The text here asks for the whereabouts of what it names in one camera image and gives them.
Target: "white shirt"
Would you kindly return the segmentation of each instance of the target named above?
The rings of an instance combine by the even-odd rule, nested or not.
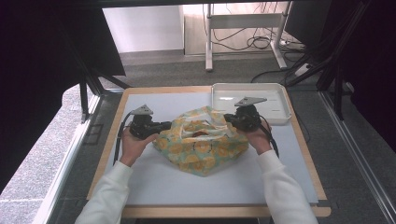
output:
[[[262,168],[264,197],[276,224],[318,223],[304,192],[273,150],[262,153],[257,162]],[[128,181],[133,170],[117,161],[99,180],[91,199],[76,223],[120,223],[129,195]]]

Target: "yellow patterned cloth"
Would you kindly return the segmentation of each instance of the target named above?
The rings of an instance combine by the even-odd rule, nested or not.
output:
[[[153,145],[181,171],[205,176],[242,155],[248,149],[248,140],[225,121],[224,114],[205,106],[177,117]]]

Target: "hand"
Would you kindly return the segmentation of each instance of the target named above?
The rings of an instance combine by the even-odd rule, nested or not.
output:
[[[271,126],[269,126],[264,120],[262,120],[262,126],[268,130],[268,132],[271,132]],[[256,148],[258,155],[261,155],[262,153],[272,149],[267,135],[265,135],[265,133],[260,128],[254,132],[246,133],[239,130],[237,130],[237,132],[247,137],[249,143],[254,148]]]
[[[142,155],[143,150],[146,148],[146,145],[157,138],[157,133],[150,135],[145,140],[138,139],[134,137],[130,131],[129,127],[124,129],[122,132],[122,156],[120,158],[120,162],[124,163],[127,166],[132,166],[137,158]]]

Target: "white wall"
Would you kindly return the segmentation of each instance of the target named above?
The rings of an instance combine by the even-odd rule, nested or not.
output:
[[[182,6],[104,8],[119,53],[184,49]]]

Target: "white plastic tray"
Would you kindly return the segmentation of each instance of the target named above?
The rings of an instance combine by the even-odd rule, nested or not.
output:
[[[255,104],[257,111],[270,124],[282,125],[291,117],[285,92],[277,83],[217,83],[212,86],[212,107],[233,114],[234,104],[246,96],[266,98],[266,102]]]

